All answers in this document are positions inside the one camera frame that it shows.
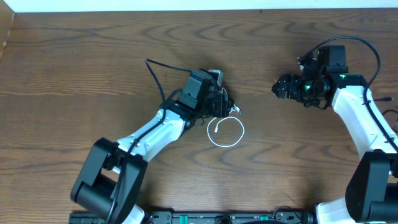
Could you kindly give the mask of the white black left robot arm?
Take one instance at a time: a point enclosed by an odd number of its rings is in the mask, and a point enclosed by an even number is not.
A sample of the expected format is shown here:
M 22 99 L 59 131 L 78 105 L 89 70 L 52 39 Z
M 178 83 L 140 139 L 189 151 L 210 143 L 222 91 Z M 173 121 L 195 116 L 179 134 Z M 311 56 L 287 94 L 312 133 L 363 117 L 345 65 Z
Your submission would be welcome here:
M 197 120 L 226 118 L 234 101 L 222 90 L 220 70 L 191 70 L 182 91 L 175 91 L 156 115 L 136 132 L 112 142 L 97 140 L 71 190 L 70 198 L 105 223 L 143 223 L 136 202 L 147 165 Z

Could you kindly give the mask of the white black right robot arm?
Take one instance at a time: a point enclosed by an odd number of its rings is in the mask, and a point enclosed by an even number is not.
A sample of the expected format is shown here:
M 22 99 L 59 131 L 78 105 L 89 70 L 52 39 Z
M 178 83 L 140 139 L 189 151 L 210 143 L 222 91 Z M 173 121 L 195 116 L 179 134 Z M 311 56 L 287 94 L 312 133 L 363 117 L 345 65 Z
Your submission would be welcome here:
M 358 150 L 358 164 L 344 197 L 315 207 L 316 223 L 397 221 L 397 134 L 378 110 L 367 82 L 348 72 L 342 45 L 327 45 L 298 60 L 301 75 L 281 75 L 272 86 L 278 98 L 340 116 Z

